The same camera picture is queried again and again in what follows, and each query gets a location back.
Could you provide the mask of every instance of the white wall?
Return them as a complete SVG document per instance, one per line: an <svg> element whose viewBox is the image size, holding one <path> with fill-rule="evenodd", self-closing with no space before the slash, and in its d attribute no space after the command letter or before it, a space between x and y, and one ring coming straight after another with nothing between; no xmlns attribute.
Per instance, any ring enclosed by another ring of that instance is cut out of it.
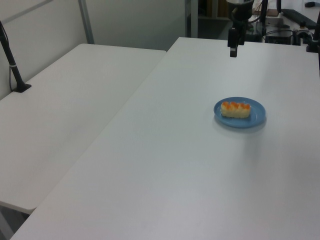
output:
<svg viewBox="0 0 320 240"><path fill-rule="evenodd" d="M3 26L24 82L87 43L77 0L53 0ZM0 47L0 99L9 93L9 64Z"/></svg>
<svg viewBox="0 0 320 240"><path fill-rule="evenodd" d="M186 36L185 0L86 0L95 44L169 50Z"/></svg>

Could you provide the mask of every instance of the microphone stand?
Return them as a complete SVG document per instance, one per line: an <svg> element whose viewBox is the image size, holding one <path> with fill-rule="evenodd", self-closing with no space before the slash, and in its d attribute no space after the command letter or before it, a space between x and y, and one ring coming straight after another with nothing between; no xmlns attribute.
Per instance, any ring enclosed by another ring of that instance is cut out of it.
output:
<svg viewBox="0 0 320 240"><path fill-rule="evenodd" d="M0 42L2 44L6 58L8 59L10 69L12 70L12 73L16 80L16 88L13 89L12 91L23 93L25 90L31 88L31 85L24 83L24 81L21 78L14 56L12 55L12 52L9 47L9 41L5 32L4 26L2 25L1 21L0 21Z"/></svg>

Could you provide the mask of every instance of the gray floor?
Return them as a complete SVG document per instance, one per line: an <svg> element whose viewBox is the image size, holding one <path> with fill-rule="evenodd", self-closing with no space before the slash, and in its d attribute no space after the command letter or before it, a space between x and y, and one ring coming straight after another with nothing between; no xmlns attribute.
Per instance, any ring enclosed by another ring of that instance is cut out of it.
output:
<svg viewBox="0 0 320 240"><path fill-rule="evenodd" d="M5 231L3 233L0 231L0 240L9 240L12 236L12 233L15 233L29 216L28 214L21 213L3 206L0 206L0 213L0 217L4 217L6 221L6 224L1 226L1 228L4 227Z"/></svg>

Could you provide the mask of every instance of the keyboard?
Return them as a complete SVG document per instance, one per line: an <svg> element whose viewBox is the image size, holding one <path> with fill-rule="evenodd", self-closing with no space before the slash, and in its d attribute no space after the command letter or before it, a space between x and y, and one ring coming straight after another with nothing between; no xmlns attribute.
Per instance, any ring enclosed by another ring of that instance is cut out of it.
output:
<svg viewBox="0 0 320 240"><path fill-rule="evenodd" d="M287 17L288 19L296 22L300 25L302 21L305 21L305 26L308 29L316 29L316 23L312 21L310 18L307 18L306 16L302 15L300 12L297 12L293 9L281 9L283 12L283 15Z"/></svg>

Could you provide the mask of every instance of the robotic arm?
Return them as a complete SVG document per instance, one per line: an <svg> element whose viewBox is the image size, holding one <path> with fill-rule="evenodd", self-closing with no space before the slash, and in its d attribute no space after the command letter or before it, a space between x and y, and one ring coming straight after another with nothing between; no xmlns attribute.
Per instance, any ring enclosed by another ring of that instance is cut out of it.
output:
<svg viewBox="0 0 320 240"><path fill-rule="evenodd" d="M252 8L254 0L226 0L228 3L228 17L232 20L232 28L228 33L228 47L230 47L230 57L236 58L238 45L245 44L245 37L248 24L256 22L260 19L264 22L266 19L266 12L268 0L262 0L261 16L256 20L249 22L252 16Z"/></svg>

